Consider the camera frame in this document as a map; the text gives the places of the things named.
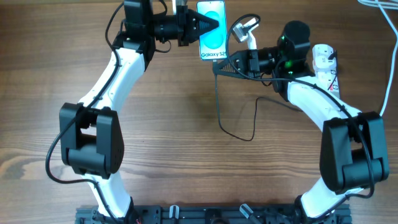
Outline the Galaxy smartphone with cyan screen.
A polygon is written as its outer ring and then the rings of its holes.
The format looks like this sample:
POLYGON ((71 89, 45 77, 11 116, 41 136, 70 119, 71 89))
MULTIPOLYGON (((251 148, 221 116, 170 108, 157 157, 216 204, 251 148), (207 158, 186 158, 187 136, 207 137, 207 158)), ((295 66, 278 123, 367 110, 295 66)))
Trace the Galaxy smartphone with cyan screen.
POLYGON ((200 58, 218 60, 226 58, 226 10, 224 1, 199 1, 197 12, 218 21, 218 27, 200 36, 200 58))

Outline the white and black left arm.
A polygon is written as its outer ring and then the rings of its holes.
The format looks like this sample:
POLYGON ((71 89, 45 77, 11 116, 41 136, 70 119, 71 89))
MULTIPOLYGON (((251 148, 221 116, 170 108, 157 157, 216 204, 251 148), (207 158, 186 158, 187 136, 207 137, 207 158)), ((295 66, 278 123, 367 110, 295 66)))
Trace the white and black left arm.
POLYGON ((91 187, 98 211, 90 222, 141 223, 132 197, 124 188, 119 168, 124 140, 118 114, 138 79, 147 70, 158 42, 176 40, 188 46, 220 23, 173 3, 173 14, 153 12, 151 1, 125 0, 125 13, 114 40, 111 58, 94 87, 78 102, 65 103, 59 112, 60 131, 50 150, 61 147, 62 162, 91 187))

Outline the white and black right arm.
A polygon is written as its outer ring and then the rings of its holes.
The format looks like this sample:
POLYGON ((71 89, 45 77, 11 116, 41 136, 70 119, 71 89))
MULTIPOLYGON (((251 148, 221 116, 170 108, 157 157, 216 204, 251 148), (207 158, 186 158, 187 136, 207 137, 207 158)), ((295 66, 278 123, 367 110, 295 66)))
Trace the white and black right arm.
POLYGON ((252 32, 260 20, 257 14, 246 14, 233 23, 226 36, 247 42, 248 48, 226 54, 222 62, 214 63, 213 72, 272 85, 318 126, 321 176, 296 198, 292 214, 280 213, 279 218, 291 223, 324 222, 347 200, 372 197, 375 185, 388 178, 384 122, 379 113, 363 113, 322 85, 320 69, 307 63, 310 29, 306 23, 286 23, 275 47, 259 49, 252 32))

